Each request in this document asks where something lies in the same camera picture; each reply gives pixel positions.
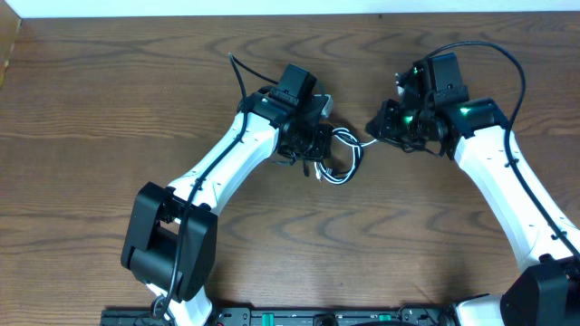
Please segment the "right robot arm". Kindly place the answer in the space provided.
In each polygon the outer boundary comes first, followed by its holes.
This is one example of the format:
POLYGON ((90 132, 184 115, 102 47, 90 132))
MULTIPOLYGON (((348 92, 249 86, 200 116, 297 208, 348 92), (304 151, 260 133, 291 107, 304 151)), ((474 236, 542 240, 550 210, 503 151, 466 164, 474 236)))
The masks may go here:
POLYGON ((578 324, 579 230, 527 164, 500 107, 469 97, 454 53, 414 62, 396 85, 398 99, 382 103, 367 132, 407 152, 440 144, 485 198, 520 271, 502 294, 451 304, 440 324, 578 324))

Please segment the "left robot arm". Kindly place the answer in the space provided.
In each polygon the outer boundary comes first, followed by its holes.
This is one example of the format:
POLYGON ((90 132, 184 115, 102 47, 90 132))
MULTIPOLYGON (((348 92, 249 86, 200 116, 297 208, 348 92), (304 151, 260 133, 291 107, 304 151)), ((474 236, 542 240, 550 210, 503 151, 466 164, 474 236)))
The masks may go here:
POLYGON ((202 325, 212 312, 204 285, 216 257, 218 217, 249 174, 280 155, 292 166, 327 158, 331 131, 322 123, 331 96, 289 64, 278 81, 244 92, 223 138, 187 173, 136 195, 121 265, 156 295, 149 316, 162 325, 202 325))

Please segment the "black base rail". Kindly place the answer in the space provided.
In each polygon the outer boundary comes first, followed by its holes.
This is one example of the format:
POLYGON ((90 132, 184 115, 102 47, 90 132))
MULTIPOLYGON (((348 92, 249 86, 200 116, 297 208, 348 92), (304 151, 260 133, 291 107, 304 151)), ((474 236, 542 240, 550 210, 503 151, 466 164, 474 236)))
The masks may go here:
POLYGON ((259 310, 248 307, 219 307, 205 321, 210 326, 454 326, 447 308, 414 304, 387 310, 259 310))

